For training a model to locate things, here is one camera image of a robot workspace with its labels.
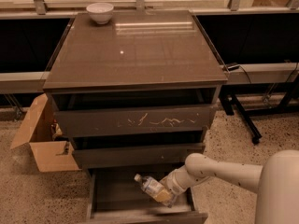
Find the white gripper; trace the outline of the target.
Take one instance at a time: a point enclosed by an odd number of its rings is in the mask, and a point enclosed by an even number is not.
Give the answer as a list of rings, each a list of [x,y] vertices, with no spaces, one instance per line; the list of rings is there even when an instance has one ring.
[[[165,188],[156,190],[153,199],[158,203],[167,203],[172,199],[173,194],[179,196],[188,188],[194,186],[195,177],[187,172],[185,166],[182,166],[165,176],[161,183]]]

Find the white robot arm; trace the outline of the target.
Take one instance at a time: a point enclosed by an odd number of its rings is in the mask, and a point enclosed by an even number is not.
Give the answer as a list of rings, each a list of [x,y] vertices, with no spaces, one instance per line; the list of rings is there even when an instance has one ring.
[[[257,195],[255,224],[299,224],[299,151],[283,150],[263,165],[215,161],[193,153],[161,180],[156,201],[173,204],[186,189],[217,177]]]

